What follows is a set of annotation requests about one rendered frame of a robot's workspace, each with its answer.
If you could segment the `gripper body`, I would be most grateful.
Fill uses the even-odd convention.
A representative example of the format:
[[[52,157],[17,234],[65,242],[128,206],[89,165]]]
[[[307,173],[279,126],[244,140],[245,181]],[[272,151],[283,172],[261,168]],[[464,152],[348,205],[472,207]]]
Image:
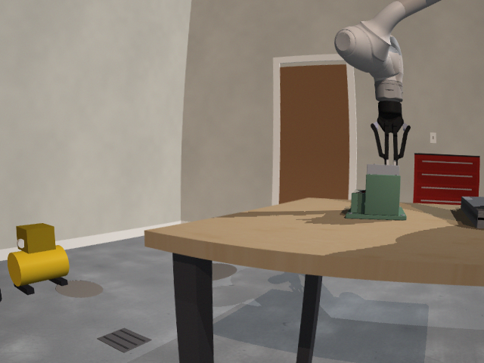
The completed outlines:
[[[385,121],[389,121],[389,133],[393,133],[393,121],[397,122],[397,132],[402,127],[402,104],[398,101],[379,101],[377,122],[385,132]]]

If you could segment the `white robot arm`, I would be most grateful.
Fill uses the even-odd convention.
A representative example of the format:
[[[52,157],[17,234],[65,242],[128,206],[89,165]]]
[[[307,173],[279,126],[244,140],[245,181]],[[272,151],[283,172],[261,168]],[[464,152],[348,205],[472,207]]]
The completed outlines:
[[[368,21],[341,29],[334,45],[354,68],[374,77],[377,101],[402,102],[403,61],[393,28],[406,17],[441,0],[395,0]]]

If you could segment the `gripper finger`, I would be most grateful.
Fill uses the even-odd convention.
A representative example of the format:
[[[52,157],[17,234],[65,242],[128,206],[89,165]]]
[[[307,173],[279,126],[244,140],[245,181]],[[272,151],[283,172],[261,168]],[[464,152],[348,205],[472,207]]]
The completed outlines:
[[[394,160],[393,160],[393,165],[394,166],[397,166],[398,165],[398,159],[400,158],[403,158],[404,156],[404,152],[405,152],[405,145],[406,145],[406,141],[407,141],[407,136],[408,136],[408,132],[410,130],[410,126],[408,126],[407,124],[403,123],[403,131],[404,131],[404,134],[403,134],[403,138],[402,138],[402,145],[401,145],[401,150],[400,150],[400,154],[398,155],[398,140],[397,140],[397,122],[396,121],[393,121],[393,145],[394,145],[394,148],[393,148],[393,153],[394,153]]]
[[[385,121],[385,154],[383,154],[381,144],[380,144],[380,138],[377,131],[378,125],[379,123],[376,121],[375,123],[371,124],[371,128],[374,131],[379,156],[384,158],[385,160],[384,165],[389,165],[389,121],[388,120]]]

